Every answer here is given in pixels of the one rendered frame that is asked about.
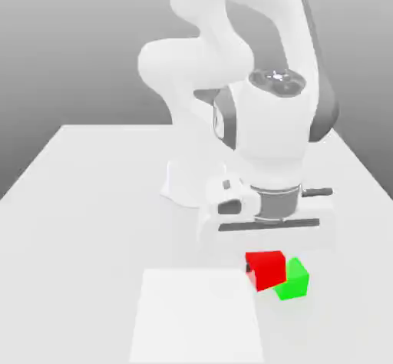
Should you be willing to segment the small green cube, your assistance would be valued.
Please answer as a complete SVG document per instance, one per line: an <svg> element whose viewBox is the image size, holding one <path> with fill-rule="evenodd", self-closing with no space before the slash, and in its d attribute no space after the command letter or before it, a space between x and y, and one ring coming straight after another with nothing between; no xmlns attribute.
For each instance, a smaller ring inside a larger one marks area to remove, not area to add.
<svg viewBox="0 0 393 364"><path fill-rule="evenodd" d="M291 258L286 264L284 283L274 286L276 295L281 300L295 299L307 295L309 286L309 272L298 257Z"/></svg>

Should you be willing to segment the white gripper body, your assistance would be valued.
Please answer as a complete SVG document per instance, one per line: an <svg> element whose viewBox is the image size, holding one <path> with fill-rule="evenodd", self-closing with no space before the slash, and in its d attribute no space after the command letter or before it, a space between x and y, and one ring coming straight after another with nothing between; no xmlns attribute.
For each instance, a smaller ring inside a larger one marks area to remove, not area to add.
<svg viewBox="0 0 393 364"><path fill-rule="evenodd" d="M279 222L200 214L200 247L205 250L304 252L335 246L335 209L331 201L301 201Z"/></svg>

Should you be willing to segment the small red cube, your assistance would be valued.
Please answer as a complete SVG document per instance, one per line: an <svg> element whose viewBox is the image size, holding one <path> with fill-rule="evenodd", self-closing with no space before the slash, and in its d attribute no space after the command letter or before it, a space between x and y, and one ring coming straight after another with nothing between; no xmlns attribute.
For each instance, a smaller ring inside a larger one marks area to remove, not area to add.
<svg viewBox="0 0 393 364"><path fill-rule="evenodd" d="M256 291L263 291L286 281L286 258L281 251L247 252L256 255Z"/></svg>

